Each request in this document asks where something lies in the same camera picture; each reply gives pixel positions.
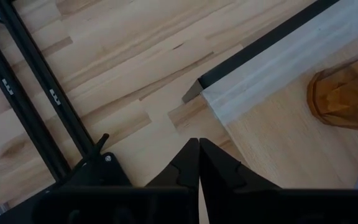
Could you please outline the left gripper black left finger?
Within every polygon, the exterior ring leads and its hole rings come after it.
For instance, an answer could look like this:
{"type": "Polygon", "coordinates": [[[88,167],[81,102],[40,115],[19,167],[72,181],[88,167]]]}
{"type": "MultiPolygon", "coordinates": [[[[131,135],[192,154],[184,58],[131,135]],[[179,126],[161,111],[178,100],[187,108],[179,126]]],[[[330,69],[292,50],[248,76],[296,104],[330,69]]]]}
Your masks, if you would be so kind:
{"type": "Polygon", "coordinates": [[[147,187],[180,186],[198,190],[200,142],[191,138],[147,187]]]}

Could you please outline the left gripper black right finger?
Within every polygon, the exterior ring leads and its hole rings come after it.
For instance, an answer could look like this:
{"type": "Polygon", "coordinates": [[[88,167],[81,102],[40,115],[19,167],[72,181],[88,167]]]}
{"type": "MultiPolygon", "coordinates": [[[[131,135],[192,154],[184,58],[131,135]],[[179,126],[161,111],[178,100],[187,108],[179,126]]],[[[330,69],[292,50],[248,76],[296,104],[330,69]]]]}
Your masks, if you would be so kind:
{"type": "Polygon", "coordinates": [[[203,159],[210,163],[224,184],[233,190],[268,190],[280,189],[273,182],[252,171],[209,139],[200,139],[204,152],[203,159]]]}

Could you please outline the amber translucent tall cup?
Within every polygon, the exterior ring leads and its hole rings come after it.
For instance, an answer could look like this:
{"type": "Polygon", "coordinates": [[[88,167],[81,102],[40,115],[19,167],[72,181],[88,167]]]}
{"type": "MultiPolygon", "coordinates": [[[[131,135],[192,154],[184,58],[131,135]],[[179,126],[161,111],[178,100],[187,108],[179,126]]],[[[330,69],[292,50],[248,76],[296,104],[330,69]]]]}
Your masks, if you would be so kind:
{"type": "Polygon", "coordinates": [[[358,130],[358,56],[315,73],[307,104],[323,124],[358,130]]]}

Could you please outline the light wooden board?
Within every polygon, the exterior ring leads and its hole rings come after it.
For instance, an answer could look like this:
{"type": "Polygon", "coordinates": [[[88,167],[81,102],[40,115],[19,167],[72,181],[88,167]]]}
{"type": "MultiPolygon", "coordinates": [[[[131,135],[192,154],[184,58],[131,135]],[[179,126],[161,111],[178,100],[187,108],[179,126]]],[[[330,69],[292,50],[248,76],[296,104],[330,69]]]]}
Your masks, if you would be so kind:
{"type": "Polygon", "coordinates": [[[317,0],[205,73],[198,95],[248,166],[281,187],[351,188],[358,131],[327,126],[310,112],[313,75],[358,57],[358,0],[317,0]]]}

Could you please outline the black aluminium table frame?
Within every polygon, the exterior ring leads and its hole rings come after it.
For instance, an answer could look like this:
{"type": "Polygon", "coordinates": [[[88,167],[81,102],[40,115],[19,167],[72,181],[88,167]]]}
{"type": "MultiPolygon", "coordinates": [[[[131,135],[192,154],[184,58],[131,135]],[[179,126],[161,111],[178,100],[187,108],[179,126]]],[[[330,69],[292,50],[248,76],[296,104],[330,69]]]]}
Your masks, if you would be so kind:
{"type": "Polygon", "coordinates": [[[12,209],[0,206],[0,224],[33,224],[30,215],[32,207],[39,198],[69,183],[82,168],[88,165],[92,152],[97,151],[98,148],[73,109],[11,0],[0,0],[0,22],[8,29],[9,34],[83,157],[74,168],[70,168],[0,49],[0,89],[56,181],[55,184],[12,209]]]}

